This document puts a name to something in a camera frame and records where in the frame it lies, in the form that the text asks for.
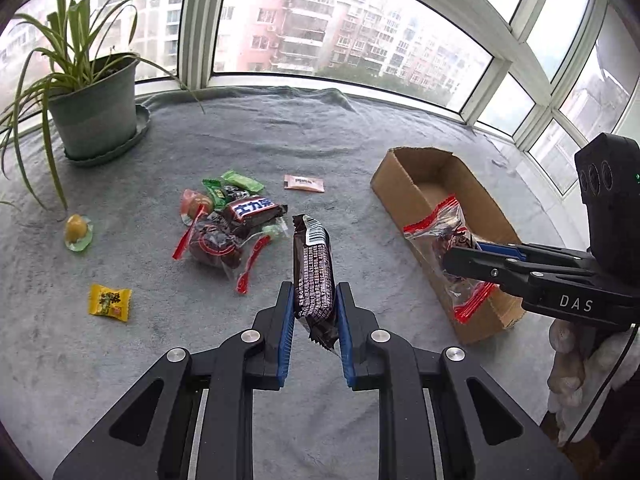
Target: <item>metal screw head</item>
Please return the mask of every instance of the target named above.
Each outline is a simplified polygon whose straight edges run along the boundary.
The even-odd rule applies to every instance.
[[[166,353],[166,358],[172,363],[179,363],[185,357],[187,357],[187,352],[184,351],[184,348],[172,348]]]
[[[465,358],[465,351],[462,348],[452,346],[451,348],[447,348],[445,355],[451,361],[462,361],[462,359]]]
[[[245,330],[240,336],[245,343],[255,343],[260,339],[260,332],[257,330]]]
[[[386,343],[391,339],[391,334],[386,330],[374,330],[371,332],[371,338],[376,343]]]

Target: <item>cardboard box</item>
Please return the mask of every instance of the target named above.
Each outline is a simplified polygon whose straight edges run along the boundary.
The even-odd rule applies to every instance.
[[[451,152],[436,148],[393,148],[371,179],[371,187],[400,232],[428,216],[454,194],[465,214],[467,227],[479,237],[499,244],[519,244],[520,239],[503,212],[469,168]],[[420,262],[440,303],[462,343],[480,341],[510,327],[524,310],[522,300],[496,288],[466,324],[453,317],[450,296],[425,259],[407,241]]]

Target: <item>spider plant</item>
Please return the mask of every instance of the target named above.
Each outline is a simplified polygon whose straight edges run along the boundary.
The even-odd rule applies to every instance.
[[[22,20],[19,24],[27,23],[36,27],[49,43],[48,48],[36,47],[31,50],[24,61],[22,71],[15,91],[14,101],[0,112],[0,125],[6,127],[4,138],[0,143],[0,170],[6,177],[4,168],[4,155],[7,146],[13,144],[15,158],[22,180],[27,190],[37,200],[43,208],[46,206],[36,195],[27,177],[27,172],[20,153],[20,135],[18,126],[20,120],[30,112],[39,107],[42,114],[42,141],[47,156],[49,170],[56,188],[56,192],[65,210],[67,203],[65,193],[60,183],[56,161],[51,144],[51,132],[49,127],[49,98],[52,95],[61,93],[76,92],[92,85],[101,79],[111,75],[118,63],[123,58],[131,58],[147,63],[156,69],[164,72],[169,77],[180,84],[182,89],[186,87],[181,81],[156,63],[143,59],[134,53],[118,54],[111,59],[109,54],[104,65],[96,70],[95,62],[98,59],[98,52],[104,43],[105,37],[111,30],[111,26],[118,17],[127,9],[133,10],[133,20],[129,33],[129,43],[133,40],[138,25],[138,11],[131,3],[132,0],[122,0],[111,5],[112,0],[107,0],[103,6],[91,12],[90,0],[56,0],[57,10],[47,15],[47,22],[41,23],[33,16],[18,13],[14,18]],[[92,59],[90,51],[97,44],[95,55]],[[34,55],[48,58],[50,73],[34,81],[30,85],[24,85],[24,78],[29,67],[31,58]]]

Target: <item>camera lens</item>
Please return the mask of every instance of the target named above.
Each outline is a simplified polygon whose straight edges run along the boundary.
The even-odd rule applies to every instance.
[[[587,176],[584,173],[584,171],[581,171],[580,172],[580,187],[582,188],[582,190],[584,192],[587,192],[589,190],[588,185],[589,184],[587,184]]]
[[[613,186],[613,175],[611,174],[609,163],[606,160],[602,163],[602,183],[607,191],[611,190]]]
[[[589,184],[594,195],[600,193],[600,176],[594,164],[589,165]]]

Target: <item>potted plant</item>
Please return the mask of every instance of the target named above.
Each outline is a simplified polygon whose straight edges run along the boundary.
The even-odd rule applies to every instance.
[[[139,62],[161,70],[185,89],[173,74],[136,53],[97,57],[113,22],[127,8],[134,12],[129,43],[138,24],[138,12],[130,3],[132,0],[122,0],[116,4],[111,4],[111,1],[106,1],[92,13],[90,0],[69,0],[68,3],[67,0],[56,0],[57,11],[47,16],[47,24],[28,14],[15,15],[22,20],[21,23],[36,27],[49,45],[48,48],[36,47],[28,53],[18,80],[15,100],[0,114],[0,124],[6,126],[0,144],[0,166],[6,176],[4,154],[7,145],[12,143],[24,184],[43,207],[29,182],[20,155],[18,124],[32,108],[40,107],[42,112],[44,149],[56,192],[66,209],[51,145],[48,112],[51,112],[68,158],[85,160],[114,150],[136,133],[134,85]],[[90,51],[96,44],[96,54],[91,59]],[[34,54],[48,58],[50,73],[24,88],[24,77]]]

